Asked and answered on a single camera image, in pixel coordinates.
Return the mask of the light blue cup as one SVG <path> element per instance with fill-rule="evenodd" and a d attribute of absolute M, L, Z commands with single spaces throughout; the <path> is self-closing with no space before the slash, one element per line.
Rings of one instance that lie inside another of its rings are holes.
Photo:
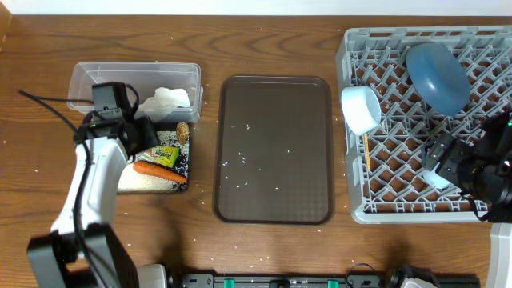
<path fill-rule="evenodd" d="M 434 171 L 427 170 L 422 177 L 425 182 L 436 189 L 445 189 L 450 185 L 450 182 L 443 177 L 437 175 Z"/>

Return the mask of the dark blue plate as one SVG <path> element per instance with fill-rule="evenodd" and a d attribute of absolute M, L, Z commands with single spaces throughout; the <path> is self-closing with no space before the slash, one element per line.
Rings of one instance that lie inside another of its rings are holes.
<path fill-rule="evenodd" d="M 406 65 L 416 91 L 440 114 L 454 117 L 470 100 L 465 70 L 443 45 L 426 42 L 411 47 Z"/>

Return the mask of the wooden chopstick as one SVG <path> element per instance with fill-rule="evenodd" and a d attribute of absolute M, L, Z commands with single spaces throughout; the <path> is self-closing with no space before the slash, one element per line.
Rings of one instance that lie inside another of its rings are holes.
<path fill-rule="evenodd" d="M 364 133 L 363 135 L 364 140 L 364 149 L 365 149 L 365 160 L 366 160 L 366 169 L 367 171 L 371 171 L 371 162 L 370 162 L 370 149 L 369 149 L 369 139 L 368 139 L 368 133 Z"/>

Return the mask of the light blue rice bowl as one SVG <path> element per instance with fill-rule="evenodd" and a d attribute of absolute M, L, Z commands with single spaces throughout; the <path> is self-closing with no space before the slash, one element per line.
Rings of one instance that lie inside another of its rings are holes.
<path fill-rule="evenodd" d="M 350 130 L 363 135 L 380 125 L 381 107 L 368 86 L 347 87 L 341 94 L 343 117 Z"/>

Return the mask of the brown food scrap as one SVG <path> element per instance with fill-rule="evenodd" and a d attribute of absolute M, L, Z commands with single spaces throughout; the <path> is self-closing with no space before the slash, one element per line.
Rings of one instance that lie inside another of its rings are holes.
<path fill-rule="evenodd" d="M 184 146 L 190 137 L 189 125 L 185 122 L 179 122 L 176 126 L 176 138 L 181 146 Z"/>

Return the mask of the yellow green candy wrapper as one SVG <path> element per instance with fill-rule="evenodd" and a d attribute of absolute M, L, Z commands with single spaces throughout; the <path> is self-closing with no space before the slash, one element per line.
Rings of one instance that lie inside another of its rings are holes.
<path fill-rule="evenodd" d="M 140 159 L 166 166 L 169 168 L 174 167 L 174 164 L 180 155 L 180 149 L 173 146 L 154 146 L 144 151 L 140 155 Z"/>

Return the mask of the white napkin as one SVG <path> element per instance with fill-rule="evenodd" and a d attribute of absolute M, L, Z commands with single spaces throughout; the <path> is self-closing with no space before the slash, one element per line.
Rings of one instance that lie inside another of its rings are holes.
<path fill-rule="evenodd" d="M 159 87 L 154 96 L 148 98 L 139 106 L 140 110 L 174 110 L 176 108 L 190 108 L 190 99 L 184 89 L 168 89 Z"/>

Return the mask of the orange carrot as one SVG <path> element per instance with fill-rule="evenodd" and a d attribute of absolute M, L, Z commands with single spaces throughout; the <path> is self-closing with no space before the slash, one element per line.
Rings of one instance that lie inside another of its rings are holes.
<path fill-rule="evenodd" d="M 134 163 L 133 168 L 140 174 L 163 178 L 177 183 L 187 183 L 187 179 L 184 176 L 150 162 L 137 161 Z"/>

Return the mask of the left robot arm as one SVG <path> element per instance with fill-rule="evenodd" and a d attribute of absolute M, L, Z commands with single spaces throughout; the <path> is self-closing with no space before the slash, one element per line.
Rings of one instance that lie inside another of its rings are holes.
<path fill-rule="evenodd" d="M 50 233 L 27 247 L 40 287 L 168 285 L 164 265 L 136 267 L 112 228 L 122 172 L 137 153 L 158 144 L 151 120 L 135 116 L 132 89 L 122 82 L 93 85 L 93 110 L 71 127 L 77 162 L 65 205 Z"/>

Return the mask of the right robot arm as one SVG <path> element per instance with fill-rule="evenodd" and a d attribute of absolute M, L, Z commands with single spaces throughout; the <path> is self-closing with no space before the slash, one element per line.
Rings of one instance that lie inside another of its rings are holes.
<path fill-rule="evenodd" d="M 470 145 L 441 134 L 422 146 L 430 181 L 455 185 L 480 222 L 492 224 L 488 287 L 511 286 L 511 111 L 486 119 Z"/>

